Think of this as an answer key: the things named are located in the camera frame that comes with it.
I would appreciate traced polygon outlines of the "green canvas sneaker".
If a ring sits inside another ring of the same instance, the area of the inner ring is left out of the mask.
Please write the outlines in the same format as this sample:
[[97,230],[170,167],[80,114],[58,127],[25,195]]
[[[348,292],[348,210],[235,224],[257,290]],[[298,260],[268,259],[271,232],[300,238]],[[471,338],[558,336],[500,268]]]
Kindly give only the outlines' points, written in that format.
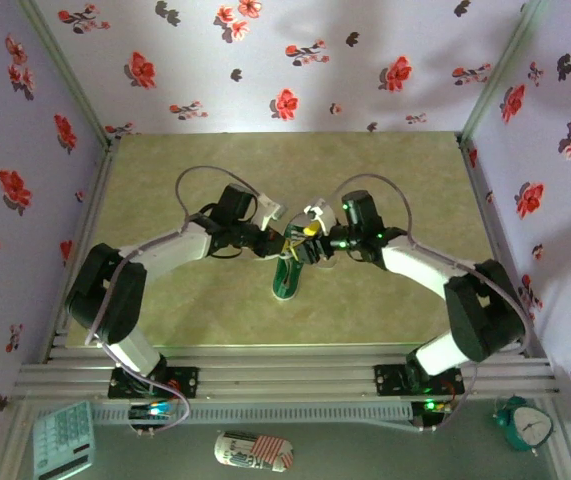
[[[308,225],[309,219],[304,213],[296,215],[285,228],[285,239],[305,238],[303,229]],[[302,263],[278,259],[272,281],[272,293],[277,300],[290,300],[296,295],[304,268]]]

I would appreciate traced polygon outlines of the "white shoelace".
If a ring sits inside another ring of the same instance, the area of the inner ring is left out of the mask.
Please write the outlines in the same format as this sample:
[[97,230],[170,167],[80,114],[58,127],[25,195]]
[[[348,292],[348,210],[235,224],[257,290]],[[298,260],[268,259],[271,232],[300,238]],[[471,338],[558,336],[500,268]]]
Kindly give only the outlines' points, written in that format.
[[316,266],[321,269],[333,268],[336,263],[335,249],[325,236],[306,236],[294,238],[299,244],[294,248],[299,252],[304,265]]

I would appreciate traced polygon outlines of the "wide aluminium extrusion beam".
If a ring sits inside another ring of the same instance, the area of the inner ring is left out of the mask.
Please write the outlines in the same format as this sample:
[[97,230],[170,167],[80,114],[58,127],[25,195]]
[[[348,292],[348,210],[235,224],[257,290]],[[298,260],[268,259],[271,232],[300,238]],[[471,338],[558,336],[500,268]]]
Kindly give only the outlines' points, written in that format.
[[[199,370],[198,403],[346,402],[377,400],[374,368],[397,364],[409,345],[198,346],[164,348],[174,367]],[[14,396],[104,399],[111,361],[96,347],[55,347],[41,364],[21,367]],[[499,355],[462,370],[473,400],[550,397],[560,386],[545,358]]]

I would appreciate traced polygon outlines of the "striped drink can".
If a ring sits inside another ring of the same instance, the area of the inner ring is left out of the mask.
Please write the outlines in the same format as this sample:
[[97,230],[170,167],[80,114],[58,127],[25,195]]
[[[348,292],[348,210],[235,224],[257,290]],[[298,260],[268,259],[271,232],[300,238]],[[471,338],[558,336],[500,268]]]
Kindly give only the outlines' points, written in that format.
[[294,448],[286,439],[242,431],[224,431],[214,444],[222,465],[282,473],[294,464]]

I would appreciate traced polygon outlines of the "teal alarm clock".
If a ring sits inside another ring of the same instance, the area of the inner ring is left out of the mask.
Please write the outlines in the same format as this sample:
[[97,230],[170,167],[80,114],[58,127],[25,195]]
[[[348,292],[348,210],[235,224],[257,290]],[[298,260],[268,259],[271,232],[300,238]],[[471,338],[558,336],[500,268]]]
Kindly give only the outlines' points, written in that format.
[[534,456],[554,433],[551,416],[518,395],[496,399],[493,419],[515,451],[530,452]]

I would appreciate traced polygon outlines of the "light teal calculator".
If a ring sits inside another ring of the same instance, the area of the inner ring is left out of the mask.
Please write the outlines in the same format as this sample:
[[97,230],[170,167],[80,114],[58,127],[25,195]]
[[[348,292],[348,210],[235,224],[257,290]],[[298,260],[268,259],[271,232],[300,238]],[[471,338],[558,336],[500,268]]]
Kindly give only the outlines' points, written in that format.
[[78,402],[35,421],[32,430],[33,480],[68,480],[94,463],[92,409]]

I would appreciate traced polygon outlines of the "aluminium side rail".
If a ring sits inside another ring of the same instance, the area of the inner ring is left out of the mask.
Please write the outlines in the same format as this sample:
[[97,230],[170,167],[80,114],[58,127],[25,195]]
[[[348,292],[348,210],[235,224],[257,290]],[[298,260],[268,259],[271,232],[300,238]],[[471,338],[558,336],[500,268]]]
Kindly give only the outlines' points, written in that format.
[[84,255],[91,248],[91,240],[95,230],[98,215],[103,202],[104,191],[109,180],[110,170],[118,150],[117,142],[107,141],[107,146],[103,150],[100,160],[96,164],[96,169],[91,183],[87,189],[82,211],[72,238],[71,258],[67,260],[63,270],[63,279],[57,291],[55,302],[50,313],[47,333],[44,335],[39,351],[37,364],[45,364],[49,360],[49,354],[55,343],[55,337],[59,330],[66,335],[67,313],[65,310],[65,299],[69,289],[74,283],[76,274],[83,263]]
[[493,201],[492,203],[488,203],[485,199],[485,195],[490,191],[490,188],[488,187],[483,173],[479,169],[479,161],[476,161],[475,167],[472,166],[470,154],[471,151],[476,148],[475,144],[470,139],[464,139],[462,132],[456,132],[455,139],[469,177],[492,255],[495,260],[501,263],[507,272],[509,286],[516,295],[515,302],[518,305],[517,313],[523,323],[524,336],[518,341],[519,349],[505,351],[505,354],[521,354],[525,357],[531,357],[532,341],[535,339],[533,321],[531,320],[529,312],[523,308],[523,303],[521,302],[521,298],[517,292],[517,285],[514,282],[514,262],[511,259],[509,249],[506,248],[506,237],[502,232],[501,224],[498,220],[497,211],[495,209],[496,202]]

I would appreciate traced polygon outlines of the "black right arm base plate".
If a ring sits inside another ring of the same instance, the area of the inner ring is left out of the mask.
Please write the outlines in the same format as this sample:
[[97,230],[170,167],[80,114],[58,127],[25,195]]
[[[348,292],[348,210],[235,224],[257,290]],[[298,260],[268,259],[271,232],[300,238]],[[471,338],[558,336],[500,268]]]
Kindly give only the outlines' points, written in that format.
[[375,365],[374,383],[378,396],[458,396],[465,392],[461,370],[451,368],[438,375],[421,373],[406,364]]

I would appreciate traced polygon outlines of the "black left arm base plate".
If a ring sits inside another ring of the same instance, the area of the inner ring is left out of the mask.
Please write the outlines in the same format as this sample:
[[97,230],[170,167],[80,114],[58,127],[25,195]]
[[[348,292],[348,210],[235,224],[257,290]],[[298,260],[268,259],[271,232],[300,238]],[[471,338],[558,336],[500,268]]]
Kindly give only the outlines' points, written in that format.
[[[197,367],[168,367],[165,384],[173,390],[180,391],[187,399],[194,399],[199,384],[199,369]],[[118,400],[144,398],[171,399],[175,398],[176,395],[137,380],[126,373],[122,368],[115,368],[112,370],[107,397],[109,399]]]

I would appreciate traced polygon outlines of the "aluminium frame post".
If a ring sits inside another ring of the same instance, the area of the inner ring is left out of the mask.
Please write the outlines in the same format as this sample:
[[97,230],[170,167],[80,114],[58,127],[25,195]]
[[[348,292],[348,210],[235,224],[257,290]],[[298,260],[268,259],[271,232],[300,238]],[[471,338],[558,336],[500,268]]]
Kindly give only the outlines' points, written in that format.
[[528,0],[523,4],[519,21],[492,73],[483,87],[463,129],[456,134],[459,147],[469,141],[490,109],[490,103],[499,91],[500,83],[514,68],[515,62],[532,41],[552,0]]
[[112,141],[108,139],[107,134],[100,124],[94,107],[74,73],[66,55],[56,40],[51,28],[48,26],[42,11],[36,4],[35,0],[16,0],[16,3],[24,13],[32,29],[39,37],[39,40],[47,51],[50,59],[53,61],[58,73],[61,75],[66,89],[80,108],[84,119],[91,126],[103,149],[105,151],[110,151]]

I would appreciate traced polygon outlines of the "aluminium frame leg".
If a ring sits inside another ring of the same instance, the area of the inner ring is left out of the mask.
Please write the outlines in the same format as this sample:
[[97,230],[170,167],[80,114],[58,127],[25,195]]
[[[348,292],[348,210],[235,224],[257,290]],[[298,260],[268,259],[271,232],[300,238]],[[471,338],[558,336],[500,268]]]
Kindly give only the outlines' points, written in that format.
[[16,480],[31,430],[32,409],[23,400],[3,412],[0,429],[0,480]]
[[571,422],[562,412],[558,399],[543,397],[537,400],[537,405],[553,421],[553,433],[547,445],[555,480],[571,480]]

